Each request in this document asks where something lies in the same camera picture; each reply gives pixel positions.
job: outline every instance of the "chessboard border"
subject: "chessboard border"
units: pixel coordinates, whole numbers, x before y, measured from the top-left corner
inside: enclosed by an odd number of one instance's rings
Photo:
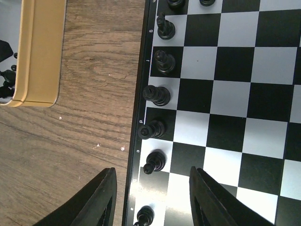
[[[127,178],[125,197],[123,205],[122,226],[132,225],[135,213],[135,198],[130,197],[131,183],[138,180],[140,150],[142,141],[136,139],[137,129],[140,123],[144,123],[146,111],[146,101],[142,98],[142,87],[148,85],[151,70],[152,43],[155,28],[155,18],[157,16],[158,0],[145,0],[142,35],[140,43],[140,53],[138,61],[138,73],[135,89],[135,100],[132,117],[131,138],[127,161]]]

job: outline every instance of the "wood grain surface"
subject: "wood grain surface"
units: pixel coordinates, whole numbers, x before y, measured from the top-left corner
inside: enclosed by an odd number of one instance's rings
[[[115,167],[120,226],[143,0],[69,0],[60,94],[0,108],[0,225],[29,226]]]

